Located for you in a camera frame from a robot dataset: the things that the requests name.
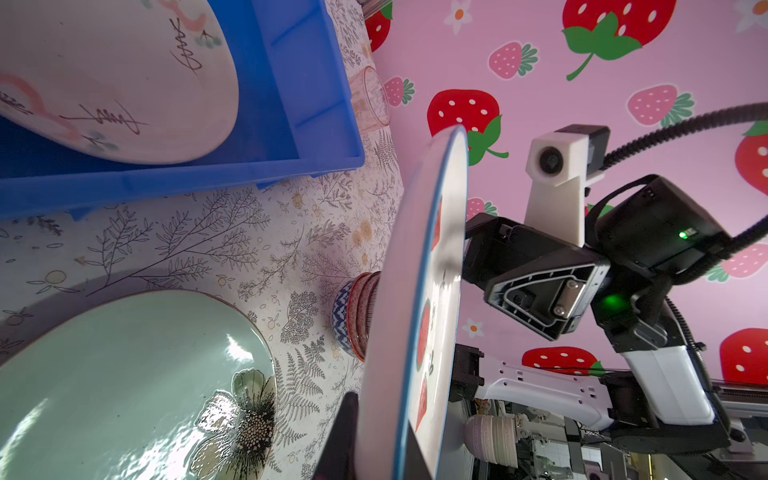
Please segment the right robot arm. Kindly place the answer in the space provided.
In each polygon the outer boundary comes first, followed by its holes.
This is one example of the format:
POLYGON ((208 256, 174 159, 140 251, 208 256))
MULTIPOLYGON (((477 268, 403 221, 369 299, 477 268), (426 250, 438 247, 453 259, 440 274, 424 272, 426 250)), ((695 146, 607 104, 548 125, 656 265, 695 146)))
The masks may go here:
POLYGON ((554 341, 591 310, 628 369, 605 373, 575 355, 513 367, 458 346, 449 398, 526 404, 560 414, 630 452, 702 455, 745 440, 733 426, 670 291, 767 233, 759 221, 729 235, 690 196, 648 175, 576 208, 578 246, 481 213, 465 227, 462 276, 495 311, 554 341))

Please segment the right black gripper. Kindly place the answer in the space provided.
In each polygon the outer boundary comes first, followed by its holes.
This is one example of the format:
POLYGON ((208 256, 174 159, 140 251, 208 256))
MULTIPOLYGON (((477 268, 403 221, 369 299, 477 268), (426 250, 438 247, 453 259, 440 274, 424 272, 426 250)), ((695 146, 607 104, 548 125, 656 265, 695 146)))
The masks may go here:
POLYGON ((665 297, 677 277, 731 240, 711 214, 659 175, 630 182, 592 206, 585 240, 597 253, 560 247, 527 260, 527 231, 505 217, 472 217, 462 278, 486 285, 486 304, 549 341, 573 332, 591 304, 619 353, 684 343, 662 322, 665 297))

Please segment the cream floral plate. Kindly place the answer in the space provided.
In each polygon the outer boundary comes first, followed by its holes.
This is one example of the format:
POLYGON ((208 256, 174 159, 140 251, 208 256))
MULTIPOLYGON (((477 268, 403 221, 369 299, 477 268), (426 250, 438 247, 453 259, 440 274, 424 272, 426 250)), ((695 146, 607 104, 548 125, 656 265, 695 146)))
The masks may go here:
POLYGON ((201 158, 231 134, 239 86, 209 1, 1 4, 1 115, 111 161, 201 158))

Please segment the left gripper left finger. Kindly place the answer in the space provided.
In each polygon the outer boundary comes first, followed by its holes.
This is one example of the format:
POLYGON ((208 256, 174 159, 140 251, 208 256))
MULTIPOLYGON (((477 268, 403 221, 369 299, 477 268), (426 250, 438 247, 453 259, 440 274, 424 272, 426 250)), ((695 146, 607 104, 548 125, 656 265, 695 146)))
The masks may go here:
POLYGON ((359 412, 358 394, 347 392, 315 467, 313 480, 353 480, 354 445, 359 412))

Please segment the green flower plate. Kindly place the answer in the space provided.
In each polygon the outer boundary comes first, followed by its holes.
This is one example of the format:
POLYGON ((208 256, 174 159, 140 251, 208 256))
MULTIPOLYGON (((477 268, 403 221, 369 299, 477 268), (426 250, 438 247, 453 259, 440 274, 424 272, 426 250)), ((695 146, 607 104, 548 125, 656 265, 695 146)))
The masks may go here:
POLYGON ((166 290, 64 322, 1 368, 5 479, 259 479, 276 430, 263 335, 166 290))

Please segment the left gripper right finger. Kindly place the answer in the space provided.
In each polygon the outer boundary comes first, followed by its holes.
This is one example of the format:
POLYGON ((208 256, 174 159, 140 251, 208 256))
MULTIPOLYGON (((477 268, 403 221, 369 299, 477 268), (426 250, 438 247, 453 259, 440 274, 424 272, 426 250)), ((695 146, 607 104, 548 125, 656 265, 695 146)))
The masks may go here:
POLYGON ((404 450, 402 478, 407 480, 433 480, 438 478, 439 462, 445 435, 445 420, 427 425, 428 433, 436 433, 435 440, 428 440, 422 447, 410 421, 407 422, 407 436, 404 450))

